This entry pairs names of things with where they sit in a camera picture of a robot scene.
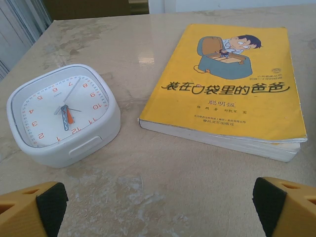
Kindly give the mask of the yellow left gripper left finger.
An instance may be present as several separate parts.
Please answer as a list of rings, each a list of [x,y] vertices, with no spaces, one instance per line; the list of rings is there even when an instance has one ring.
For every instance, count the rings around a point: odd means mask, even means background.
[[[56,237],[67,208],[61,182],[45,182],[0,196],[2,237]]]

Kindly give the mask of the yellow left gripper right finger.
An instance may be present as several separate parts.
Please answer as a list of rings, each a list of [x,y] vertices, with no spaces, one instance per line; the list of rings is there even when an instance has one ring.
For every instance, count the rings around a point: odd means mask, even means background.
[[[256,212],[267,237],[316,235],[316,188],[259,177],[253,188]]]

